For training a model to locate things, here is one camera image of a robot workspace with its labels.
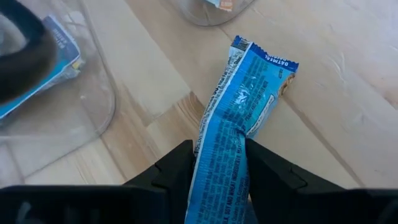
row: light wood surface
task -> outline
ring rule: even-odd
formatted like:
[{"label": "light wood surface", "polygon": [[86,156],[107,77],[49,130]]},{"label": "light wood surface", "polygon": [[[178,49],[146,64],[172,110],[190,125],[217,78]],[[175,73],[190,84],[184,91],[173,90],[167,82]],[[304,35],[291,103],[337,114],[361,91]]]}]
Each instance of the light wood surface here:
[{"label": "light wood surface", "polygon": [[189,23],[164,0],[82,1],[117,87],[114,120],[99,139],[34,172],[28,162],[1,162],[15,156],[0,146],[0,185],[133,178],[197,137],[241,35],[300,62],[259,143],[346,188],[398,186],[395,1],[258,0],[216,27]]}]

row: black rubber handle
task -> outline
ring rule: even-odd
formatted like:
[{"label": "black rubber handle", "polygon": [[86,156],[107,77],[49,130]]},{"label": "black rubber handle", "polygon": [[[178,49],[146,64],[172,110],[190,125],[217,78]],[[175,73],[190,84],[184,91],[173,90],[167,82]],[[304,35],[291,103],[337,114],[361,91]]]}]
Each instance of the black rubber handle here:
[{"label": "black rubber handle", "polygon": [[27,44],[0,57],[0,104],[38,84],[55,65],[57,46],[52,34],[28,8],[16,0],[0,0],[0,13],[20,30]]}]

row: clear plastic container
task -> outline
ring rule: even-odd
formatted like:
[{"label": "clear plastic container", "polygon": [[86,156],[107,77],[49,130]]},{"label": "clear plastic container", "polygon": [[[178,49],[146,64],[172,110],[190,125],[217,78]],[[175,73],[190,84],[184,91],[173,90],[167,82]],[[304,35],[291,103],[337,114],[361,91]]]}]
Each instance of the clear plastic container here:
[{"label": "clear plastic container", "polygon": [[189,21],[200,26],[215,26],[237,16],[253,0],[232,0],[232,11],[217,8],[207,0],[169,0]]},{"label": "clear plastic container", "polygon": [[[108,127],[116,102],[80,0],[20,2],[40,18],[56,18],[75,39],[85,64],[79,76],[35,94],[0,121],[0,187],[23,184],[28,176],[97,138]],[[6,24],[0,23],[3,41],[12,37],[21,43]]]}]

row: blue wrapper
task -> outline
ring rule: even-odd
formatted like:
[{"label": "blue wrapper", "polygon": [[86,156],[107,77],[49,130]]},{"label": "blue wrapper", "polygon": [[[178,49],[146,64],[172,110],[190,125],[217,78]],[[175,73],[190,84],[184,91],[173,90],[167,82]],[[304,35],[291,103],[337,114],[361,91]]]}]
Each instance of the blue wrapper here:
[{"label": "blue wrapper", "polygon": [[69,66],[72,66],[80,58],[80,49],[73,37],[66,32],[65,28],[53,16],[43,19],[44,26],[50,30],[57,42],[57,61],[54,69],[35,87],[16,99],[0,105],[0,119],[6,117],[23,102],[32,97],[40,90],[53,85],[53,82],[60,78]]},{"label": "blue wrapper", "polygon": [[201,121],[185,223],[243,222],[249,193],[245,138],[257,134],[298,67],[235,38]]}]

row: black plastic piece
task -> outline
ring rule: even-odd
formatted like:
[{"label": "black plastic piece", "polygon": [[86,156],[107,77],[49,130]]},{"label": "black plastic piece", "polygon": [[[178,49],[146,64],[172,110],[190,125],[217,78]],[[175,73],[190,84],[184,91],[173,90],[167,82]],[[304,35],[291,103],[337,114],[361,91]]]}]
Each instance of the black plastic piece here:
[{"label": "black plastic piece", "polygon": [[398,223],[398,190],[344,190],[250,139],[246,154],[259,223]]},{"label": "black plastic piece", "polygon": [[[398,190],[344,190],[246,141],[259,223],[398,223]],[[185,141],[122,186],[0,190],[0,223],[184,223],[193,173]]]},{"label": "black plastic piece", "polygon": [[123,186],[8,187],[0,223],[183,223],[193,159],[185,141]]},{"label": "black plastic piece", "polygon": [[30,90],[51,72],[57,46],[40,19],[16,0],[1,0],[0,13],[27,41],[20,51],[0,57],[0,103],[5,103]]}]

